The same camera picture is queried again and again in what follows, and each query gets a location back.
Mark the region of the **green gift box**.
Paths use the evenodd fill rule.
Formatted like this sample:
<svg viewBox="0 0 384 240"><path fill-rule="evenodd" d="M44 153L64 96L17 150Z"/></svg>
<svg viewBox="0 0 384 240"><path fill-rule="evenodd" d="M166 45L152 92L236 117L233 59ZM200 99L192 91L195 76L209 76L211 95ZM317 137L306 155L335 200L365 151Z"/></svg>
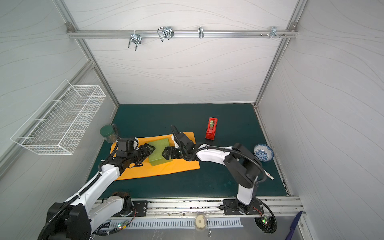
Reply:
<svg viewBox="0 0 384 240"><path fill-rule="evenodd" d="M148 144L155 148L154 151L149 156L149 163L151 164L152 167L169 163L172 161L172 159L166 159L162 155L165 148L170 146L168 139L152 141L152 142L149 142Z"/></svg>

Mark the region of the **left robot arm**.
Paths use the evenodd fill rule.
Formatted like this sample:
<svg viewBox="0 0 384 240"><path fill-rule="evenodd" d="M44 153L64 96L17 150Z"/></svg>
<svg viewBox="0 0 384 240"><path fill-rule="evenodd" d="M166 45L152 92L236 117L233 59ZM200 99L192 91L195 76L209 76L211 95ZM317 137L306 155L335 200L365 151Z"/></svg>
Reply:
<svg viewBox="0 0 384 240"><path fill-rule="evenodd" d="M63 203L55 203L49 208L38 239L87 240L111 216L135 214L129 193L117 192L97 207L94 204L126 169L141 167L155 149L149 144L139 145L137 139L119 139L85 186Z"/></svg>

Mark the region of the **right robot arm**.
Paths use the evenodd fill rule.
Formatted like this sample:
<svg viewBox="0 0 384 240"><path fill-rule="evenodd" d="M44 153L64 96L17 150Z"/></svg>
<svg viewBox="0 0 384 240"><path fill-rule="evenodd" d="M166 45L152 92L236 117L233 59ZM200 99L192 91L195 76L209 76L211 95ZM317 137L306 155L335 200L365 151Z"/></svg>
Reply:
<svg viewBox="0 0 384 240"><path fill-rule="evenodd" d="M194 143L184 133L172 135L174 147L166 147L162 156L185 161L211 162L223 165L238 183L237 202L240 208L249 208L255 198L259 183L267 180L262 163L242 144L232 147L216 147L203 143Z"/></svg>

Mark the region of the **green table mat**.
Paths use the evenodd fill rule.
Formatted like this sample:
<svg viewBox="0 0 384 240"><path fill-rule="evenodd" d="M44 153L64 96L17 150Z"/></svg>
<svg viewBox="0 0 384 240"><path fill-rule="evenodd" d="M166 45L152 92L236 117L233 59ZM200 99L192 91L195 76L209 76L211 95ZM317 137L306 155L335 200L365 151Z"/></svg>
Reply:
<svg viewBox="0 0 384 240"><path fill-rule="evenodd" d="M253 151L255 145L266 142L251 104L120 105L113 122L123 138L169 135L174 125L204 143L210 117L218 119L212 146L240 143ZM102 197L115 192L128 192L133 198L235 197L238 184L225 166L206 162L198 170L115 181Z"/></svg>

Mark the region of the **red tape dispenser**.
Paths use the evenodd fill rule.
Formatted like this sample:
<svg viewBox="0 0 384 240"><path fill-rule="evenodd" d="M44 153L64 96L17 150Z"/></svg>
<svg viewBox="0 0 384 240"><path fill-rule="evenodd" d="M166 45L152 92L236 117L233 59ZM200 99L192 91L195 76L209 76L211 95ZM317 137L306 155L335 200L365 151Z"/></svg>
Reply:
<svg viewBox="0 0 384 240"><path fill-rule="evenodd" d="M216 129L217 129L217 118L209 118L209 123L206 130L205 139L207 140L214 140L216 135Z"/></svg>

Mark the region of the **green lidded glass jar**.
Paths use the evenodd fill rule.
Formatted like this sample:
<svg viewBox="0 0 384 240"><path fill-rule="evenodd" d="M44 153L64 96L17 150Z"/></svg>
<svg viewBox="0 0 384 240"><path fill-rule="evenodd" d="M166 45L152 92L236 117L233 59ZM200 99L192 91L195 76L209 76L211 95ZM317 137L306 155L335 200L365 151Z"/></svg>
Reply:
<svg viewBox="0 0 384 240"><path fill-rule="evenodd" d="M109 144L113 144L118 141L118 131L116 125L105 125L100 129L101 136L107 141Z"/></svg>

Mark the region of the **blue white ceramic bowl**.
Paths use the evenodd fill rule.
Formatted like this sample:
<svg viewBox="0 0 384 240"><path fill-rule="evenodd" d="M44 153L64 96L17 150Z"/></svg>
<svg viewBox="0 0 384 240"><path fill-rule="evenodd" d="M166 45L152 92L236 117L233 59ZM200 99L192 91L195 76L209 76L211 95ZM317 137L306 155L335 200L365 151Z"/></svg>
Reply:
<svg viewBox="0 0 384 240"><path fill-rule="evenodd" d="M254 147L254 155L261 162L268 162L274 158L274 151L266 144L258 144Z"/></svg>

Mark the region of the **metal U-bolt clamp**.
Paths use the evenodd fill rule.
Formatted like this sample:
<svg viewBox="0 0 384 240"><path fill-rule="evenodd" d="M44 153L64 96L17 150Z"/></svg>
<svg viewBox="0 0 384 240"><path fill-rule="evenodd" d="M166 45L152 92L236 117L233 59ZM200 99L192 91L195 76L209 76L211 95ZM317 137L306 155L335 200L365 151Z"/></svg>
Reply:
<svg viewBox="0 0 384 240"><path fill-rule="evenodd" d="M142 37L139 34L136 34L135 32L131 34L129 43L128 43L128 48L131 46L135 46L135 51L137 51L138 46L142 43Z"/></svg>
<svg viewBox="0 0 384 240"><path fill-rule="evenodd" d="M161 42L164 42L165 39L170 40L175 35L173 28L169 26L159 27L157 33Z"/></svg>

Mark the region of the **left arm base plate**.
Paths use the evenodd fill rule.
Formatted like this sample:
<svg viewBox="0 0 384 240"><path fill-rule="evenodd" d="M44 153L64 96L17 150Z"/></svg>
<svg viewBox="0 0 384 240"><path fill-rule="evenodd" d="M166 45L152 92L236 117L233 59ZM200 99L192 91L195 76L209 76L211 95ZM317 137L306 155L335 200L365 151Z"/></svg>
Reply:
<svg viewBox="0 0 384 240"><path fill-rule="evenodd" d="M148 201L131 201L126 207L123 207L118 217L145 217L147 214Z"/></svg>

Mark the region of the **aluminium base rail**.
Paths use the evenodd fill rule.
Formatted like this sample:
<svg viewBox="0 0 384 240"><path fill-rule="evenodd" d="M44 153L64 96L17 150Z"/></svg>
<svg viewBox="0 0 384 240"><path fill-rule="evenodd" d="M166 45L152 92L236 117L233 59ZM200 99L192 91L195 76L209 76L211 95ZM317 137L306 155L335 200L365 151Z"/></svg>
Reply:
<svg viewBox="0 0 384 240"><path fill-rule="evenodd" d="M147 201L148 219L186 219L198 215L206 217L225 217L219 209L225 197L218 198L133 198L133 201ZM273 212L276 217L295 217L302 211L307 215L299 197L258 197L257 207L263 207L265 215Z"/></svg>

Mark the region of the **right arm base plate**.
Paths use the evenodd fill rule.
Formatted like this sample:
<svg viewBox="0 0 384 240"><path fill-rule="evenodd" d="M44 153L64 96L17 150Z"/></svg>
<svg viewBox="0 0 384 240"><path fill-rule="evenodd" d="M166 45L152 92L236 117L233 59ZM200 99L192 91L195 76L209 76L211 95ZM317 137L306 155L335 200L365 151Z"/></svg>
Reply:
<svg viewBox="0 0 384 240"><path fill-rule="evenodd" d="M219 206L220 210L224 211L226 216L232 215L259 215L263 216L263 205L259 200L253 198L249 205L241 203L238 199L224 199Z"/></svg>

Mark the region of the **blue handled tool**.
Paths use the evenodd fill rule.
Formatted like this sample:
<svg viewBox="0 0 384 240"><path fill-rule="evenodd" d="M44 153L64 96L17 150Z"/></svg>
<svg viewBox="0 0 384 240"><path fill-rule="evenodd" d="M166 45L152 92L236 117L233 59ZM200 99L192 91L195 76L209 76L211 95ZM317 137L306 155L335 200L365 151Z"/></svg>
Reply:
<svg viewBox="0 0 384 240"><path fill-rule="evenodd" d="M285 240L292 240L293 238L293 235L295 233L295 230L296 230L296 227L298 226L298 223L299 223L299 220L301 218L303 214L303 211L300 211L296 214L296 216L294 217L292 223L291 223L291 226L290 226L290 231L289 233L287 234Z"/></svg>

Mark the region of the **aluminium crossbar rail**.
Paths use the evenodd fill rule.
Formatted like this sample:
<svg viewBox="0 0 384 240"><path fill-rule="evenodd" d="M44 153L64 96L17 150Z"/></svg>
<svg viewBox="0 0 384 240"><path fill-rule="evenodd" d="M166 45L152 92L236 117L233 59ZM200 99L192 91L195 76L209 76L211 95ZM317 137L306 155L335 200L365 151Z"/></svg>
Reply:
<svg viewBox="0 0 384 240"><path fill-rule="evenodd" d="M67 33L71 39L129 39L133 33L141 35L142 39L159 39L157 30L145 31L75 31ZM262 38L260 34L267 34L270 30L206 30L203 39L243 39ZM199 39L198 30L174 30L174 39ZM299 32L278 30L279 34L286 34L286 38L295 38Z"/></svg>

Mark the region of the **metal bracket with bolts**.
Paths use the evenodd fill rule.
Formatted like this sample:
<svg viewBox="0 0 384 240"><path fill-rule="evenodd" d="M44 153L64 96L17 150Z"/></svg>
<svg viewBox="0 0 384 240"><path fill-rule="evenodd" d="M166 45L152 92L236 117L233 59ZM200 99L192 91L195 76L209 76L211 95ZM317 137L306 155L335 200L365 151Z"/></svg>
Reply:
<svg viewBox="0 0 384 240"><path fill-rule="evenodd" d="M277 27L272 27L269 33L267 33L267 34L260 34L260 36L262 38L270 38L270 39L274 39L274 38L281 39L281 38L286 38L287 37L287 35L284 34L284 33L279 34Z"/></svg>

